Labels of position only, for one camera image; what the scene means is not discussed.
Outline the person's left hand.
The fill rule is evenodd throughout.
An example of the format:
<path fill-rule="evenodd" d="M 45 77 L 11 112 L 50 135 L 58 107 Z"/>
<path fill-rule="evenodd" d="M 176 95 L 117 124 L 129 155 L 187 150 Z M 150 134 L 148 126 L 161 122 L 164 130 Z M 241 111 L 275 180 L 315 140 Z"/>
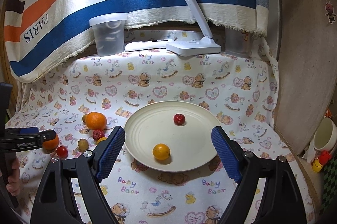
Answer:
<path fill-rule="evenodd" d="M 19 163 L 18 158 L 16 158 L 12 164 L 13 173 L 11 176 L 8 177 L 9 183 L 6 186 L 7 191 L 12 196 L 17 196 L 21 191 L 21 184 L 20 184 L 20 179 L 19 179 L 19 175 L 20 175 L 19 168 L 20 168 L 20 163 Z"/>

